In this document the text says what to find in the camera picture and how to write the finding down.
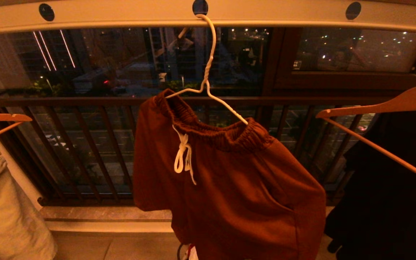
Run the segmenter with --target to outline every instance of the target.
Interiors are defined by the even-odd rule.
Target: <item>wire hanger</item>
[[[389,158],[393,159],[394,161],[398,162],[399,164],[408,168],[409,170],[413,171],[416,174],[415,166],[409,164],[408,162],[397,157],[396,155],[390,153],[388,150],[384,149],[383,147],[380,147],[377,144],[373,143],[372,141],[364,138],[362,135],[359,135],[349,130],[348,128],[344,127],[343,125],[340,125],[339,123],[329,118],[329,117],[359,115],[359,114],[368,114],[368,113],[388,113],[388,112],[405,112],[405,111],[416,111],[416,87],[403,92],[402,94],[395,97],[394,99],[391,99],[387,102],[384,102],[378,105],[365,105],[362,107],[344,107],[344,108],[327,109],[327,110],[320,111],[319,114],[317,114],[316,118],[322,118],[323,120],[326,120],[327,122],[337,126],[338,128],[356,137],[362,142],[368,144],[369,146],[375,148],[379,152],[383,153],[384,155],[388,156]]]
[[[210,20],[210,18],[208,18],[208,16],[203,15],[203,14],[197,14],[195,16],[205,20],[211,28],[211,33],[213,33],[213,44],[211,45],[211,52],[210,52],[210,55],[209,55],[207,66],[205,68],[205,75],[203,76],[203,81],[201,82],[201,86],[200,86],[199,90],[192,89],[192,88],[187,88],[187,89],[181,90],[179,92],[176,92],[174,94],[171,94],[171,95],[167,96],[166,98],[169,99],[169,98],[178,96],[178,95],[180,95],[184,92],[188,92],[188,91],[189,92],[195,92],[195,93],[202,93],[204,85],[206,84],[208,97],[210,97],[210,98],[220,102],[221,104],[223,104],[225,107],[227,107],[227,109],[230,112],[232,112],[236,117],[238,117],[238,119],[240,119],[243,123],[245,123],[245,125],[248,125],[248,122],[241,115],[239,115],[235,110],[233,110],[233,108],[231,108],[231,106],[229,106],[224,100],[220,99],[219,97],[213,96],[210,92],[210,89],[209,89],[210,86],[209,86],[209,82],[208,82],[208,75],[209,75],[209,69],[211,68],[211,63],[213,62],[213,56],[215,54],[215,49],[216,49],[216,31],[215,31],[215,26],[213,25],[213,22]],[[179,34],[178,37],[182,38],[184,36],[184,34],[187,32],[187,29],[188,28],[184,28],[183,31]]]
[[[14,121],[12,125],[9,125],[8,127],[1,129],[0,134],[7,132],[8,130],[20,125],[23,122],[29,122],[31,121],[31,118],[26,115],[20,115],[20,114],[0,114],[0,121]]]

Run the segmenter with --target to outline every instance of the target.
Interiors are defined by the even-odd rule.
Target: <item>light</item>
[[[62,30],[60,30],[60,31],[61,31],[62,39],[64,40],[64,44],[65,44],[66,51],[68,52],[68,56],[70,57],[71,64],[73,65],[73,68],[76,68],[75,63],[73,62],[72,55],[70,54],[70,50],[68,49],[68,46],[67,46],[66,41],[65,41],[65,38],[63,36],[63,32],[62,32]]]
[[[49,52],[48,46],[46,45],[46,42],[44,41],[43,34],[41,33],[41,31],[38,31],[38,33],[39,33],[39,36],[41,36],[41,40],[43,41],[43,45],[46,49],[46,52],[48,53],[48,57],[51,60],[52,66],[54,67],[54,70],[57,70],[56,65],[54,64],[54,61],[52,60],[51,53]]]
[[[51,66],[49,66],[48,60],[46,59],[46,56],[44,55],[44,51],[41,48],[41,44],[39,44],[38,37],[36,36],[36,33],[35,32],[33,32],[33,36],[35,36],[36,43],[38,43],[38,48],[41,51],[41,54],[43,55],[44,62],[46,62],[46,65],[48,66],[49,71],[51,71]]]

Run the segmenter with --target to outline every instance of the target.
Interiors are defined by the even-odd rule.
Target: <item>light blue jeans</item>
[[[0,258],[52,260],[56,251],[51,232],[12,178],[0,152]]]

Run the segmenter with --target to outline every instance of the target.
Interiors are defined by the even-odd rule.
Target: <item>white wire hanger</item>
[[[208,18],[208,16],[206,16],[204,14],[197,14],[195,16],[198,17],[198,18],[201,18],[201,19],[205,20],[208,23],[208,25],[210,26],[210,28],[211,28],[211,33],[213,33],[213,44],[211,45],[211,53],[209,55],[209,59],[208,59],[208,62],[207,62],[207,66],[205,68],[205,75],[203,76],[203,81],[201,82],[201,86],[200,86],[200,89],[199,90],[192,89],[192,88],[187,88],[187,89],[181,90],[179,92],[176,92],[174,94],[171,94],[171,95],[167,96],[166,98],[169,99],[171,97],[178,96],[178,95],[180,95],[180,94],[182,94],[184,92],[188,92],[188,91],[195,92],[195,93],[202,93],[203,92],[204,85],[206,84],[208,97],[210,97],[210,98],[212,98],[212,99],[220,102],[221,104],[223,104],[225,107],[227,107],[227,109],[230,112],[232,112],[236,117],[238,117],[238,119],[240,119],[243,123],[245,123],[245,125],[248,125],[248,122],[241,115],[239,115],[235,110],[233,110],[233,108],[231,108],[231,106],[229,106],[224,100],[220,99],[219,97],[213,96],[211,94],[210,90],[209,90],[208,75],[209,75],[209,69],[211,68],[211,63],[213,62],[213,56],[215,54],[215,49],[216,49],[216,31],[215,31],[215,26],[213,25],[213,22],[210,20],[210,18]],[[182,30],[182,32],[179,34],[178,37],[179,38],[182,38],[184,36],[184,34],[187,32],[187,29],[188,28],[184,28]]]

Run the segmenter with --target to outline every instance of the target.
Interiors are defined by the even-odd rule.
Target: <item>round hole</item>
[[[48,22],[52,22],[54,20],[54,10],[48,4],[39,5],[39,14]]]
[[[195,15],[199,13],[206,15],[208,13],[208,3],[205,0],[195,0],[192,11]]]
[[[350,4],[346,9],[346,18],[348,20],[356,19],[360,14],[360,10],[362,10],[362,5],[359,2]]]

